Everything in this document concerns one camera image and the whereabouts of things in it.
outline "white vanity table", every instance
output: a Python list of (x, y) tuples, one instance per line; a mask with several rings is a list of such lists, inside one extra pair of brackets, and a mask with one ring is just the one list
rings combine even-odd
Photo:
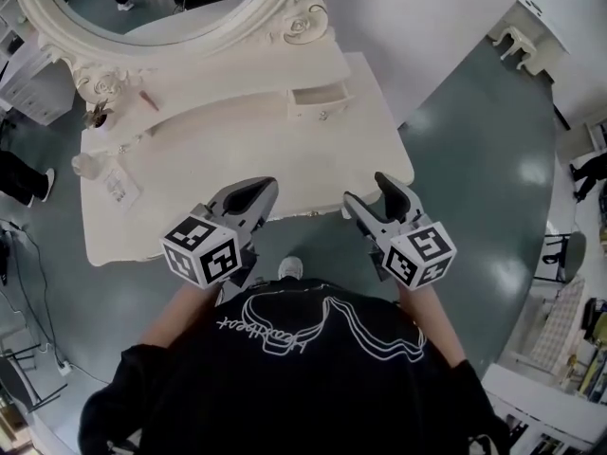
[[(203, 7), (143, 28), (139, 43), (138, 29), (116, 36), (83, 27), (58, 0), (23, 1), (81, 96), (110, 100), (115, 112), (106, 135), (83, 131), (82, 152), (113, 156), (141, 189), (123, 213), (101, 184), (82, 179), (94, 265), (161, 254), (158, 237), (177, 215), (246, 178), (278, 180), (275, 219), (338, 210), (345, 191), (374, 202), (377, 171), (413, 182), (373, 73), (362, 54), (341, 53), (323, 0), (245, 0), (196, 29), (191, 12)], [(197, 36), (142, 44), (163, 27), (175, 37), (179, 26)]]

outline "small drawer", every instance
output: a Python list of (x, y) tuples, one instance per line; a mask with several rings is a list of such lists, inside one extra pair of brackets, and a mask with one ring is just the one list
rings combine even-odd
[(344, 82), (287, 92), (288, 118), (325, 121), (348, 107), (353, 96)]

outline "black sleeve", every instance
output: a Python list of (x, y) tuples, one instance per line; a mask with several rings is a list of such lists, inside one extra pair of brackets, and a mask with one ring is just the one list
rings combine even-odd
[(84, 405), (78, 434), (83, 455), (106, 455), (108, 441), (120, 444), (141, 428), (146, 401), (167, 353), (149, 345), (122, 353), (111, 384)]
[(509, 453), (509, 430), (506, 422), (495, 415), (483, 385), (470, 363), (462, 362), (451, 371), (451, 375), (453, 403), (456, 407), (462, 407), (458, 423), (468, 436), (470, 444), (477, 443), (487, 455)]

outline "power strip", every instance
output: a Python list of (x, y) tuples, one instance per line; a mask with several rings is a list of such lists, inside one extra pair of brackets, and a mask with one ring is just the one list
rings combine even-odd
[(67, 361), (67, 359), (64, 360), (63, 363), (61, 361), (57, 361), (57, 369), (59, 370), (59, 374), (63, 377), (66, 377), (73, 371), (72, 365), (69, 363), (69, 361)]

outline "forearm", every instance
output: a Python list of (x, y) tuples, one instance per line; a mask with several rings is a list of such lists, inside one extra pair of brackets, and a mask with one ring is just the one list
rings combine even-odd
[(160, 317), (148, 328), (141, 344), (169, 347), (201, 315), (213, 308), (221, 284), (201, 290), (185, 283), (164, 308)]
[(431, 285), (410, 292), (398, 284), (400, 306), (453, 368), (466, 360), (464, 348)]

